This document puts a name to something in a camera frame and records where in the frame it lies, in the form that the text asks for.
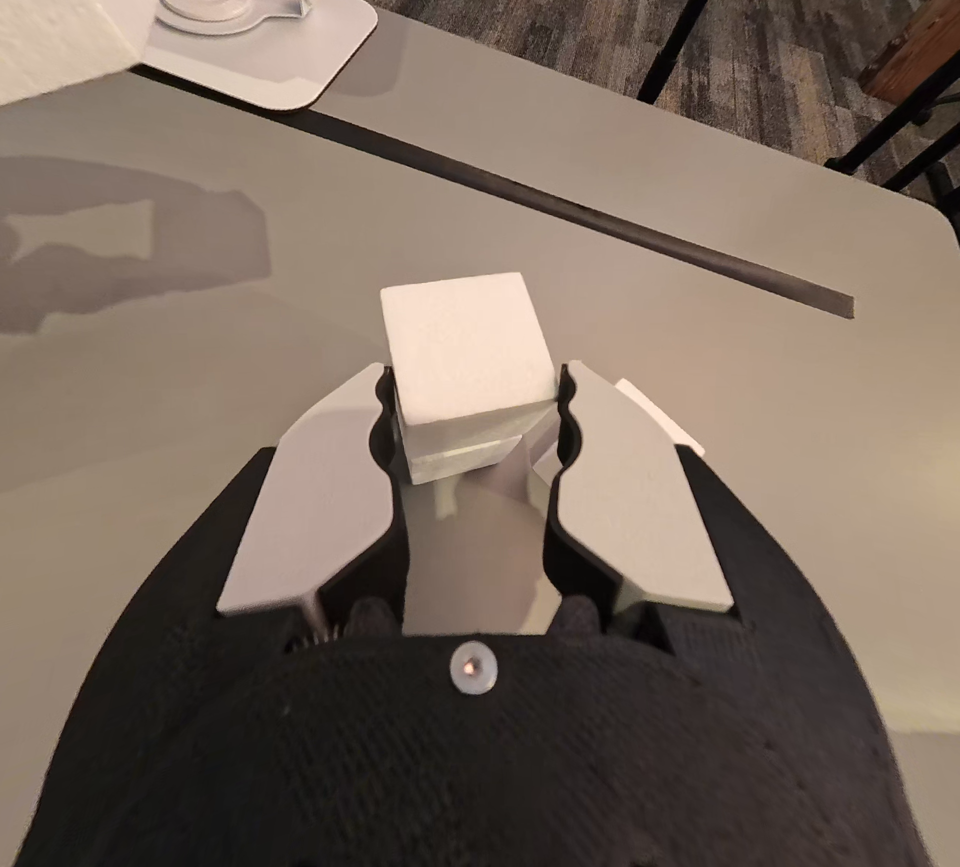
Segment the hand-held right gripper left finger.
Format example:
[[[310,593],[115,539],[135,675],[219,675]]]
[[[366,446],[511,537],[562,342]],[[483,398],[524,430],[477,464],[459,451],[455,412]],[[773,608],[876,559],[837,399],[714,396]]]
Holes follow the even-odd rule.
[[[393,371],[366,366],[281,436],[216,610],[300,609],[344,628],[354,603],[384,600],[403,619],[410,552],[397,479]]]

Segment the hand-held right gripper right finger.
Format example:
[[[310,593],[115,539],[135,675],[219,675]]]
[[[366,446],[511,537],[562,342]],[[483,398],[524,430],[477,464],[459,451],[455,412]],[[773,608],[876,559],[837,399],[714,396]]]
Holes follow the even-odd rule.
[[[580,360],[561,370],[558,417],[542,561],[560,598],[588,600],[602,632],[645,604],[730,616],[732,589],[667,431]]]

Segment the black table leg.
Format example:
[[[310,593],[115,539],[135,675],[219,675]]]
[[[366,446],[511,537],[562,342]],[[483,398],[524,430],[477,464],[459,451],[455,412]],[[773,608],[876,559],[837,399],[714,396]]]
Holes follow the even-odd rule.
[[[958,81],[959,52],[955,52],[941,66],[923,79],[905,98],[880,120],[852,148],[840,156],[829,158],[823,165],[846,176],[853,175],[872,155],[877,153],[896,134],[913,123],[931,107],[941,94]],[[955,124],[923,151],[885,180],[882,189],[901,192],[918,177],[940,162],[959,145],[959,125]]]

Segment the wooden board document stand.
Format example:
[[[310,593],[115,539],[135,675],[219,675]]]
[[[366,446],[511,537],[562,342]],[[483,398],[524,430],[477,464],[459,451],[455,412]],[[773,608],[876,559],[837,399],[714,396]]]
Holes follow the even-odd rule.
[[[292,113],[316,102],[377,25],[363,0],[158,0],[140,67]]]

